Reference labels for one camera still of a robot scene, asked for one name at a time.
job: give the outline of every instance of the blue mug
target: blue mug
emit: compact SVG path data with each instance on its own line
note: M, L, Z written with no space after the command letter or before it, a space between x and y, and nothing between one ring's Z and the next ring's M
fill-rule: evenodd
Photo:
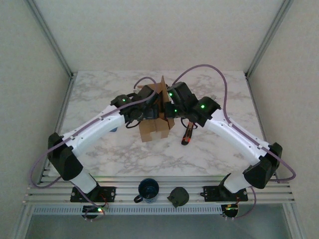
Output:
M134 198L135 203L145 201L153 203L159 195L159 184L152 178L146 178L139 184L139 195Z

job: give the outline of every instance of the white marble table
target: white marble table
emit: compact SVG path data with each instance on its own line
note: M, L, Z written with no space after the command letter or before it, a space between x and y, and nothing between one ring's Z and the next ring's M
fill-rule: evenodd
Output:
M120 94L133 91L134 83L151 76L171 85L181 71L80 71L72 91L61 133L83 124ZM227 110L236 122L262 138L243 72L226 71L228 82ZM213 70L194 70L185 81L197 98L215 95L222 105L224 85ZM142 143L139 128L110 132L79 157L93 176L208 176L226 175L248 166L242 155L228 142L202 128L193 131L189 145L181 145L185 128L178 119L168 138ZM52 167L49 176L57 176Z

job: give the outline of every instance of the cardboard box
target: cardboard box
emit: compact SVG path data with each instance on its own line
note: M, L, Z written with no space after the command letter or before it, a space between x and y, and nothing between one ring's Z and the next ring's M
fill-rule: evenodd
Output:
M153 90L155 84L148 85ZM159 118L158 119L145 119L139 124L142 142L149 142L152 140L167 138L169 131L175 125L174 119L165 119L164 117L164 103L169 102L166 83L164 76L161 77L160 83L157 83L157 93L159 93Z

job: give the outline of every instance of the cable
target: cable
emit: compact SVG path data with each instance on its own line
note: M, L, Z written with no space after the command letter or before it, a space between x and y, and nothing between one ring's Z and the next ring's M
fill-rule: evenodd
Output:
M243 135L245 138L247 138L249 141L251 141L253 144L255 144L256 146L259 146L259 143L257 141L255 141L252 137L250 137L249 135L247 135L245 132L243 132L240 128L238 128L237 126L235 126L231 120L229 119L228 115L227 115L227 111L226 111L226 103L227 103L227 94L228 94L228 88L227 88L227 82L226 82L226 78L223 75L223 73L217 69L216 67L212 66L212 65L208 65L208 64L201 64L201 65L196 65L193 66L189 69L187 69L186 71L184 71L174 82L173 85L179 81L180 78L182 78L187 72L198 68L198 67L209 67L214 69L215 71L217 71L217 73L221 76L221 78L224 81L224 86L225 86L225 94L224 94L224 105L223 105L223 112L224 112L224 116L226 121L228 122L228 124L233 127L237 132L239 132L241 135ZM270 154L271 156L273 156L275 159L277 159L279 162L281 162L293 175L289 178L283 178L283 179L270 179L269 181L275 181L275 182L287 182L290 180L293 180L296 177L296 173L295 171L292 169L291 166L289 166L284 160L282 160L280 157L278 157L277 155L275 155L273 152L271 152L270 150L266 149L265 147L261 148L262 150L264 150L265 152L267 152L268 154Z
M33 179L32 179L32 175L33 175L33 172L34 172L34 170L35 170L35 167L37 166L37 164L38 164L41 160L43 160L43 159L48 155L48 153L50 153L50 152L52 152L53 150L57 149L58 147L64 145L64 144L67 143L69 140L71 140L71 137L76 137L78 134L80 134L81 132L83 132L84 130L86 130L86 129L87 129L88 127L90 127L91 125L95 124L97 121L99 121L99 120L101 120L101 119L103 120L104 118L106 118L106 117L112 115L113 113L115 113L115 112L117 112L117 111L120 111L120 110L122 110L122 109L124 109L124 108L126 108L126 107L133 106L133 105L136 105L136 104L139 104L139 103L142 103L142 102L145 102L145 101L150 100L150 99L155 95L155 93L157 92L157 89L158 89L158 86L157 86L157 84L156 84L156 81L155 81L152 77L145 76L145 77L139 79L139 80L135 83L134 89L135 89L136 85L137 85L139 82L141 82L142 80L145 80L145 79L149 79L149 80L153 81L153 83L155 84L155 90L152 92L152 94L151 94L150 96L148 96L148 97L146 97L145 99L140 100L140 101L128 103L128 104L126 104L126 105L124 105L124 106L121 106L121 107L119 107L119 108L117 108L117 109L115 109L115 110L112 110L112 111L110 111L110 112L108 112L108 113L102 115L100 118L96 118L95 120L93 120L93 121L87 123L85 126L83 126L82 128L80 128L77 132L75 132L75 133L74 133L73 135L71 135L69 138L67 138L67 139L65 139L64 141L58 143L57 145L53 146L52 148L46 150L42 155L40 155L40 156L37 158L37 160L35 161L35 163L32 165L32 167L31 167L31 169L30 169L30 171L29 171L29 182L30 182L31 186L32 186L32 187L35 187L35 188L40 188L40 189L41 189L41 188L48 188L48 187L52 186L53 184L55 184L55 183L61 178L61 176L58 177L58 178L56 178L53 182L49 183L49 184L46 185L46 186L38 186L38 185L36 185L36 183L34 183L34 181L33 181Z
M233 219L243 218L243 217L247 216L248 214L250 214L254 210L254 208L256 206L256 203L257 203L257 197L256 197L256 192L255 192L254 188L253 187L250 187L250 188L251 188L251 191L253 191L253 194L254 194L254 204L253 204L252 208L249 211L245 212L243 215L241 215L239 217L234 217Z
M141 122L142 122L142 121L139 121L137 124L135 124L135 125L133 125L133 126L129 126L132 122L128 122L128 123L125 125L125 127L126 127L126 128L134 128L134 127L138 126Z
M131 97L136 96L136 95L137 95L136 93L129 93L129 94L127 94L126 96L127 96L128 98L131 98Z
M181 122L181 124L185 127L185 128L187 128L187 126L184 124L184 122L183 122L183 120L185 120L186 118L180 118L180 122ZM195 123L193 123L193 125L195 126L195 128L193 128L193 129L197 129L198 128L198 125L197 124L195 124Z
M102 211L104 211L102 208L104 208L106 205L108 205L108 208L107 208L107 209L109 209L109 208L110 208L110 205L107 203L106 198L103 197L102 194L100 194L99 196L102 197L102 198L103 198L103 201L104 201L104 205L100 206L99 208L100 208ZM95 210L95 209L96 209L96 207L90 207L90 208L88 208L88 209L85 211L84 220L87 220L87 219L88 219L88 218L87 218L88 213L89 213L91 210ZM90 219L91 222L96 221L96 220L98 220L98 218L92 218L92 219Z
M97 205L96 203L94 203L92 200L90 200L90 199L85 195L85 193L84 193L78 186L76 186L76 185L75 185L74 183L72 183L71 181L70 181L70 183L80 192L80 194L83 196L83 198L86 199L86 201L88 201L89 203L91 203L94 207L100 208L100 206Z

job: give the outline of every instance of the white wall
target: white wall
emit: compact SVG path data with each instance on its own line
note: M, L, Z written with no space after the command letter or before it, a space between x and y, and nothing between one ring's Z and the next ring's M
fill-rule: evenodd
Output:
M297 172L291 184L310 239L319 216L318 9L318 0L294 1L251 79L266 136Z
M9 238L68 79L23 1L1 1L0 21L0 238Z
M73 71L246 70L282 0L37 0Z

